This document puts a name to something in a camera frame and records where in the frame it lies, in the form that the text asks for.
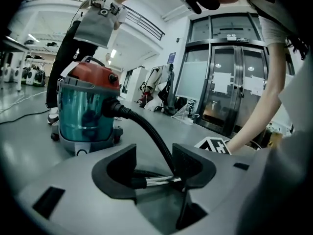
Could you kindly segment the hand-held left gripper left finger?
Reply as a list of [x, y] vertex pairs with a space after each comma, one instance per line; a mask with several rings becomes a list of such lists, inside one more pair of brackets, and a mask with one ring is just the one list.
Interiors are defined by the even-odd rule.
[[58, 163], [17, 195], [52, 235], [154, 235], [131, 187], [136, 146], [117, 146]]

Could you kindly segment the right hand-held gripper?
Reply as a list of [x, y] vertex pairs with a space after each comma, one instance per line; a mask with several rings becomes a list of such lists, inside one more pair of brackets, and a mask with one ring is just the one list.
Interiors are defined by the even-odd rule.
[[212, 151], [220, 154], [231, 155], [231, 152], [226, 146], [226, 142], [218, 137], [206, 137], [195, 145], [196, 148]]

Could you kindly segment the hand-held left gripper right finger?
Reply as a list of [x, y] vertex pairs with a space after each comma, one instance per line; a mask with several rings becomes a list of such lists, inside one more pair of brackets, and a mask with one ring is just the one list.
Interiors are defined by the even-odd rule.
[[236, 205], [227, 205], [254, 153], [227, 155], [173, 144], [173, 163], [184, 199], [176, 223], [180, 235], [236, 235]]

